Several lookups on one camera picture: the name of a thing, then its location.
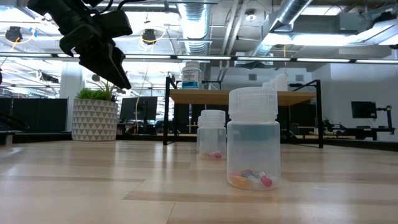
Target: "air duct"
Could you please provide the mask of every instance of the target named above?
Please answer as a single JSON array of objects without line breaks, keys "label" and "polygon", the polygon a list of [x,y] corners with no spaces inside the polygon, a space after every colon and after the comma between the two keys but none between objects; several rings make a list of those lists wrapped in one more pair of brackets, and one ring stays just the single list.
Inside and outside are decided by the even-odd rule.
[{"label": "air duct", "polygon": [[[280,9],[267,17],[264,24],[267,30],[264,30],[263,33],[267,35],[270,31],[283,26],[292,27],[293,22],[311,2],[312,0],[284,0]],[[264,40],[251,52],[251,56],[265,57],[271,51],[272,45],[267,44]]]},{"label": "air duct", "polygon": [[208,4],[179,4],[182,18],[182,32],[186,39],[185,49],[189,55],[206,55],[209,53],[209,43],[200,40],[208,37],[210,7]]}]

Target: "wood grain surface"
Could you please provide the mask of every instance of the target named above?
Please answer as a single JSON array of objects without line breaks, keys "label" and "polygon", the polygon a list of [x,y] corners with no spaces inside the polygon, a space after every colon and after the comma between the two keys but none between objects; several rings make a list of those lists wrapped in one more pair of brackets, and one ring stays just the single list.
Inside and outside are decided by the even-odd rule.
[{"label": "wood grain surface", "polygon": [[398,223],[398,153],[282,145],[277,190],[239,190],[196,143],[0,147],[1,223]]},{"label": "wood grain surface", "polygon": [[[229,90],[170,90],[170,97],[180,104],[228,105]],[[279,91],[278,105],[292,106],[312,100],[316,93],[303,91]]]}]

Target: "white lid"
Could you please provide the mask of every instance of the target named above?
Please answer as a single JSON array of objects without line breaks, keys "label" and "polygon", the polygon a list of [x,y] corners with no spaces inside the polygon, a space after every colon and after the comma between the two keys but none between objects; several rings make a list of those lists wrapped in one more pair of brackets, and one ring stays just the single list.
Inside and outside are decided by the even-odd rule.
[{"label": "white lid", "polygon": [[225,111],[220,110],[203,110],[201,111],[201,122],[203,123],[222,123],[225,124]]},{"label": "white lid", "polygon": [[278,114],[278,96],[275,89],[265,87],[247,87],[232,90],[229,93],[229,114]]},{"label": "white lid", "polygon": [[185,63],[185,68],[187,67],[195,67],[195,68],[200,68],[200,63],[198,61],[188,61]]}]

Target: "monitor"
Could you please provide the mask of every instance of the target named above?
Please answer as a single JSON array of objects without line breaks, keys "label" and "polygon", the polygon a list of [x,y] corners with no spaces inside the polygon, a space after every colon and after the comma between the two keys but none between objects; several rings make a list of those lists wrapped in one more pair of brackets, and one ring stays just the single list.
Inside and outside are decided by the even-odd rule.
[{"label": "monitor", "polygon": [[[136,119],[137,97],[123,98],[120,119]],[[137,107],[137,119],[156,120],[157,96],[140,97]]]},{"label": "monitor", "polygon": [[351,102],[353,118],[377,118],[377,109],[375,102]]}]

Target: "white geometric planter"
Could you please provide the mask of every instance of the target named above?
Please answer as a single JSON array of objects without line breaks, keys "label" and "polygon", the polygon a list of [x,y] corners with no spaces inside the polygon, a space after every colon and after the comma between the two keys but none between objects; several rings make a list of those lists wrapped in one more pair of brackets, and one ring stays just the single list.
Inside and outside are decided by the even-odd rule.
[{"label": "white geometric planter", "polygon": [[75,99],[72,139],[75,141],[114,141],[118,125],[118,104],[104,100]]}]

